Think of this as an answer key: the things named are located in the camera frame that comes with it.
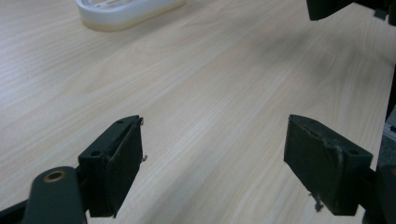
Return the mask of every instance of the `black mechanical part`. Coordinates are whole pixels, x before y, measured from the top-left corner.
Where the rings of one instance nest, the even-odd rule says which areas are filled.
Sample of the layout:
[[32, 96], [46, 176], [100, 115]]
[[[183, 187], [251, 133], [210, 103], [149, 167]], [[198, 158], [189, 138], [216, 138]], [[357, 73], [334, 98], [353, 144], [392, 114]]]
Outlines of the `black mechanical part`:
[[390, 95], [389, 95], [389, 100], [388, 100], [388, 108], [387, 108], [387, 115], [385, 116], [385, 120], [387, 120], [390, 116], [390, 114], [393, 111], [393, 108], [396, 105], [396, 65], [395, 65], [395, 70], [393, 73], [393, 78], [392, 78], [392, 87], [390, 88]]
[[22, 223], [86, 223], [74, 168], [53, 168], [35, 178]]
[[0, 212], [1, 224], [21, 224], [27, 201], [17, 203]]
[[0, 211], [0, 223], [85, 223], [87, 210], [115, 217], [144, 159], [142, 124], [139, 116], [114, 122], [79, 155], [79, 167], [39, 175], [28, 200]]
[[389, 24], [396, 25], [396, 0], [306, 0], [306, 3], [311, 21], [322, 20], [352, 3], [357, 3], [373, 9], [375, 16], [382, 20], [389, 15]]
[[364, 224], [396, 223], [396, 166], [370, 169], [373, 155], [314, 119], [290, 115], [284, 161], [336, 216], [365, 210]]
[[133, 116], [113, 123], [78, 156], [91, 217], [116, 216], [143, 158], [140, 125]]
[[358, 208], [356, 176], [373, 156], [323, 124], [290, 115], [284, 161], [318, 201], [337, 216]]

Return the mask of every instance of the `white container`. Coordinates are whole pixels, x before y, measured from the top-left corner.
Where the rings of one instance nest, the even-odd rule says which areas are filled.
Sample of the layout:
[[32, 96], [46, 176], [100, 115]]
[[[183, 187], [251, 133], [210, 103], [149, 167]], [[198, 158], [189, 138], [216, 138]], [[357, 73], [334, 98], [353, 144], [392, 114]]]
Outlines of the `white container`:
[[82, 23], [93, 30], [117, 31], [157, 16], [185, 0], [76, 0]]

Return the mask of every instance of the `table surface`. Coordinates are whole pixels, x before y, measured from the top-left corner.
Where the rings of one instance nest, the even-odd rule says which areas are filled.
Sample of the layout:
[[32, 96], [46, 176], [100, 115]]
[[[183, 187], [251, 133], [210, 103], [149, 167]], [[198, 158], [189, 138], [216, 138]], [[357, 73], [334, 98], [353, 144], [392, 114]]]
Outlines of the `table surface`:
[[316, 213], [283, 149], [297, 114], [376, 161], [396, 28], [372, 10], [310, 21], [304, 0], [189, 0], [102, 33], [73, 0], [2, 0], [0, 21], [0, 209], [140, 115], [148, 160], [117, 219], [89, 223], [361, 223]]

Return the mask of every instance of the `light wood surface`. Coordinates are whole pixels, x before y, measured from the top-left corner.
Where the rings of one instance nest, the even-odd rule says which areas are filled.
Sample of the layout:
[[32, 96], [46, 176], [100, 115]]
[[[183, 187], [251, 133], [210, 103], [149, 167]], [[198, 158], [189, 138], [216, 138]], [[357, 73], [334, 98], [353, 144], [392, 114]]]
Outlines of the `light wood surface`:
[[372, 15], [352, 5], [309, 21], [304, 0], [189, 0], [101, 33], [73, 0], [1, 0], [0, 210], [138, 114], [148, 160], [117, 219], [89, 223], [361, 223], [361, 209], [317, 214], [283, 149], [293, 113], [377, 154], [396, 28]]

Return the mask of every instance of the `metal pin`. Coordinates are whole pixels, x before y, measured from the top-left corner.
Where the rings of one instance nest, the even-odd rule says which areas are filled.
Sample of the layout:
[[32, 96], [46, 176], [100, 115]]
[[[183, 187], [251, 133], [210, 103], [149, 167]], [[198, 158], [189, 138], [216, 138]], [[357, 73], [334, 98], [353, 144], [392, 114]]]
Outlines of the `metal pin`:
[[142, 162], [145, 162], [147, 159], [148, 159], [148, 155], [145, 155], [145, 156], [142, 158]]

